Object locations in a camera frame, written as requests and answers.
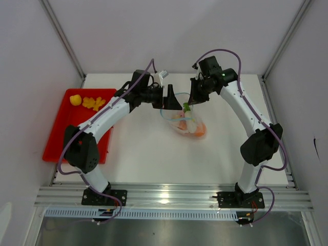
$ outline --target yellow lemon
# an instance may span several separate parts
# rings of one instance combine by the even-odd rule
[[[82,98],[80,95],[70,96],[70,102],[73,106],[79,106],[82,103]]]

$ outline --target yellow toy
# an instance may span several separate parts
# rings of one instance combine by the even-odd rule
[[[92,97],[90,97],[90,98],[85,97],[85,98],[83,98],[83,104],[82,104],[82,106],[83,107],[86,107],[88,109],[93,108],[94,111],[97,111],[98,112],[99,111],[99,108],[102,105],[104,105],[105,102],[106,102],[106,100],[105,99],[102,100],[101,97],[97,97],[96,101]]]
[[[82,106],[86,107],[88,109],[91,109],[91,108],[93,108],[95,102],[96,101],[92,97],[90,97],[90,98],[85,97],[85,98],[83,98]]]
[[[79,106],[82,103],[82,98],[80,95],[70,96],[70,102],[73,106]]]
[[[98,111],[99,111],[99,108],[100,108],[102,105],[104,105],[105,102],[106,102],[105,99],[102,100],[101,97],[97,97],[97,99],[96,99],[96,103],[95,103],[95,105],[93,106],[93,110],[98,112]]]

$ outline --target red tray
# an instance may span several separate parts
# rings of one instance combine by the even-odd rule
[[[86,96],[93,97],[94,99],[100,96],[108,103],[115,92],[116,89],[68,89],[58,110],[42,159],[47,162],[57,163],[63,150],[64,131],[66,127],[68,125],[78,126],[96,113],[96,111],[87,109],[82,105],[71,105],[70,96],[79,94],[82,98]],[[111,129],[104,134],[98,143],[100,164],[104,164],[106,161],[110,134]]]

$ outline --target white wall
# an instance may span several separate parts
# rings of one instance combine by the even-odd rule
[[[50,0],[86,73],[193,72],[206,51],[232,49],[243,73],[261,74],[302,0]],[[220,54],[224,68],[236,67]]]
[[[0,211],[13,204],[1,245],[16,246],[49,181],[42,154],[59,103],[80,81],[37,0],[2,0],[0,33]]]
[[[323,245],[328,245],[327,12],[328,1],[314,1],[268,79],[293,173],[300,188],[310,192]]]

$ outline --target white table surface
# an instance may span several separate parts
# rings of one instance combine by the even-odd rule
[[[88,74],[84,88],[120,88],[131,74]],[[170,74],[165,84],[174,92],[189,92],[194,74]],[[257,75],[242,75],[243,86],[258,109],[269,118]],[[174,132],[151,104],[142,104],[121,119],[112,130],[109,153],[100,165],[110,182],[184,183],[232,185],[240,177],[243,159],[240,146],[246,141],[245,130],[230,108],[216,93],[210,101],[195,105],[207,127],[204,139],[190,139]],[[270,166],[281,167],[276,153]],[[74,170],[63,164],[64,171]],[[79,175],[63,176],[57,181],[81,181]],[[284,171],[264,170],[261,185],[286,186]]]

